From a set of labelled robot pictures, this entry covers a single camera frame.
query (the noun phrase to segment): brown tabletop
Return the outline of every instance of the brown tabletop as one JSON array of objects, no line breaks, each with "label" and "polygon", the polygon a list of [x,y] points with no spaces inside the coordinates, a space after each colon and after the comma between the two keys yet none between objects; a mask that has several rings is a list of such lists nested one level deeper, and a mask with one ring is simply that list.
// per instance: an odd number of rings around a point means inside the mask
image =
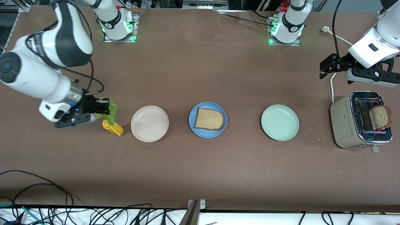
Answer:
[{"label": "brown tabletop", "polygon": [[[104,130],[101,121],[58,130],[38,112],[40,99],[1,85],[2,171],[51,179],[74,193],[77,205],[178,208],[201,198],[211,209],[400,210],[400,88],[347,85],[338,74],[335,99],[376,91],[393,111],[394,138],[377,154],[334,142],[329,78],[319,79],[319,63],[334,52],[332,35],[320,32],[331,26],[332,14],[311,13],[302,46],[287,47],[269,46],[262,25],[211,10],[149,10],[136,43],[103,43],[94,11],[82,11],[93,31],[94,74],[106,87],[97,97],[120,104],[116,122],[124,135]],[[248,12],[235,15],[262,22]],[[33,6],[21,14],[8,50],[54,20],[51,7]],[[337,34],[354,43],[375,22],[374,14],[338,14]],[[344,55],[348,46],[339,47]],[[90,73],[89,66],[75,69]],[[216,138],[202,139],[188,125],[190,110],[204,101],[218,103],[228,117]],[[296,112],[300,128],[293,139],[275,141],[262,130],[261,114],[273,104]],[[163,108],[170,120],[155,143],[140,142],[130,130],[133,114],[147,105]],[[7,174],[0,177],[0,191],[13,196],[37,182]],[[64,194],[38,187],[17,203],[62,205]]]}]

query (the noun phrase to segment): yellow object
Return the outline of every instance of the yellow object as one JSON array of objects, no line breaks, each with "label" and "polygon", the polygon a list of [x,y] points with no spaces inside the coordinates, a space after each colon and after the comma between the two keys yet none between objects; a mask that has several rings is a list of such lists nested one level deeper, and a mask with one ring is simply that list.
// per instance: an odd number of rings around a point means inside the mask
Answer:
[{"label": "yellow object", "polygon": [[121,136],[124,133],[124,129],[116,122],[114,122],[114,126],[111,126],[107,121],[103,121],[103,127],[104,129],[118,136]]}]

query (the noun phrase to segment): plate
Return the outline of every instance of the plate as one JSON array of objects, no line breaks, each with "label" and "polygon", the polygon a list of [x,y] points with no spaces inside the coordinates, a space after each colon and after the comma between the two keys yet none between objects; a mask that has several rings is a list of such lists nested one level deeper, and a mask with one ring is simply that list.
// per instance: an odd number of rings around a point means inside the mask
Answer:
[{"label": "plate", "polygon": [[[204,108],[204,109],[213,109],[215,111],[218,111],[222,113],[224,117],[224,123],[222,124],[222,128],[219,129],[218,131],[210,131],[210,130],[205,130],[205,129],[197,129],[194,126],[196,125],[196,120],[197,120],[197,111],[198,108]],[[192,111],[189,114],[189,126],[190,129],[192,129],[193,133],[195,133],[197,136],[202,137],[202,138],[213,138],[218,135],[220,135],[225,127],[226,127],[226,114],[225,111],[222,109],[221,106],[214,102],[202,102],[197,104]]]},{"label": "plate", "polygon": [[291,108],[276,104],[264,110],[261,116],[261,126],[271,138],[287,141],[297,134],[299,119]]},{"label": "plate", "polygon": [[160,107],[150,105],[139,109],[130,122],[132,134],[140,141],[154,142],[167,133],[169,120]]}]

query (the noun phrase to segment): white power cord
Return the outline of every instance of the white power cord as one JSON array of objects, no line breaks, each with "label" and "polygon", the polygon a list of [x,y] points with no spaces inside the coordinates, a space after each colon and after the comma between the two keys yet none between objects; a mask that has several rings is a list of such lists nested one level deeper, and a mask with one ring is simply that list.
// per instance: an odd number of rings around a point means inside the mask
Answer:
[{"label": "white power cord", "polygon": [[[333,35],[332,31],[330,31],[330,29],[329,29],[328,26],[324,26],[321,30],[322,30],[323,33],[329,33],[329,34]],[[342,41],[348,43],[349,45],[353,45],[351,42],[349,42],[348,40],[346,40],[346,39],[344,39],[344,38],[341,38],[341,37],[339,37],[339,36],[337,36],[337,35],[336,35],[336,37],[337,37],[338,39],[341,39]]]},{"label": "white power cord", "polygon": [[337,73],[334,73],[333,75],[332,75],[332,77],[330,78],[330,91],[331,91],[331,94],[332,94],[332,104],[333,103],[335,103],[335,99],[334,99],[334,94],[333,94],[333,83],[332,83],[332,80],[333,80],[333,78],[336,76],[336,74]]}]

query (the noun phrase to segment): blue plate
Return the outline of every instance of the blue plate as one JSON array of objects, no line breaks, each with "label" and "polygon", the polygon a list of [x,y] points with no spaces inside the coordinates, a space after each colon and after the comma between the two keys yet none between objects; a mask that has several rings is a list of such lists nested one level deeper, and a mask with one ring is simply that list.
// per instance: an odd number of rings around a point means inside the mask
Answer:
[{"label": "blue plate", "polygon": [[[218,112],[222,113],[222,115],[224,116],[224,124],[222,125],[222,128],[219,131],[209,131],[209,130],[205,130],[205,129],[196,129],[194,126],[196,125],[198,108],[213,109],[215,111],[218,111]],[[221,106],[219,106],[218,104],[216,104],[214,102],[202,102],[202,103],[199,103],[192,109],[192,111],[189,114],[189,126],[190,126],[190,129],[192,129],[193,133],[195,133],[199,137],[202,137],[202,138],[213,138],[213,137],[216,137],[216,136],[220,135],[220,133],[222,133],[224,131],[225,127],[226,127],[226,114],[225,114],[225,111],[222,109]]]}]

